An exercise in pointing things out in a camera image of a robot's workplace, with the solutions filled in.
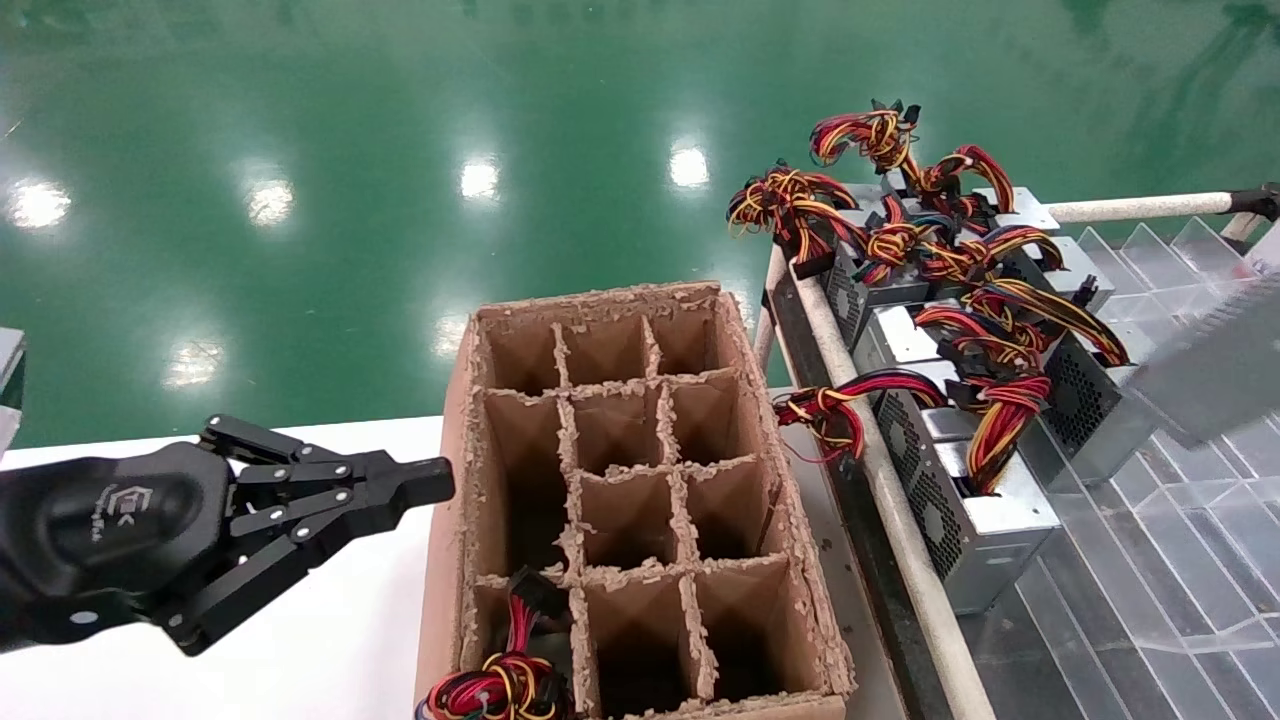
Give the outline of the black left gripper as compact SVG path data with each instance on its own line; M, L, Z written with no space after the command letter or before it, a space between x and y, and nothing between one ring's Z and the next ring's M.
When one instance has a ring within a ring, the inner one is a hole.
M321 487L228 512L242 486ZM197 656L333 559L456 491L451 461L338 454L230 415L198 447L74 457L3 473L3 648L157 624Z

